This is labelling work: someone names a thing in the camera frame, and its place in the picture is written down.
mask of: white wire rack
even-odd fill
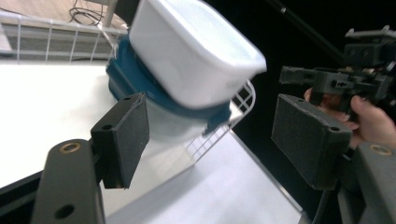
[[[124,35],[126,30],[0,12],[0,64],[106,65]],[[253,85],[247,82],[232,100],[230,121],[186,145],[192,157],[200,160],[251,111],[255,101]]]

